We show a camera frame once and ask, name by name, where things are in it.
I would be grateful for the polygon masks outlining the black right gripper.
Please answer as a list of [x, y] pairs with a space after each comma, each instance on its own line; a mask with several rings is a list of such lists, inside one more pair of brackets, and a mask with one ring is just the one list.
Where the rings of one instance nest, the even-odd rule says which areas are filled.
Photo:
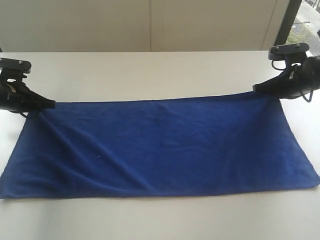
[[286, 68], [280, 75], [254, 84], [255, 93], [277, 96], [279, 99], [312, 99], [320, 88], [320, 58], [308, 57], [303, 64]]

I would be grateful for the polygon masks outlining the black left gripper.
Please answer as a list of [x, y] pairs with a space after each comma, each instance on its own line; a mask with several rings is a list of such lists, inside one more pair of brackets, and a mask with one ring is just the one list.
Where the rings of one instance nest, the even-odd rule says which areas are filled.
[[0, 109], [13, 113], [29, 113], [54, 109], [55, 101], [32, 92], [24, 82], [0, 83]]

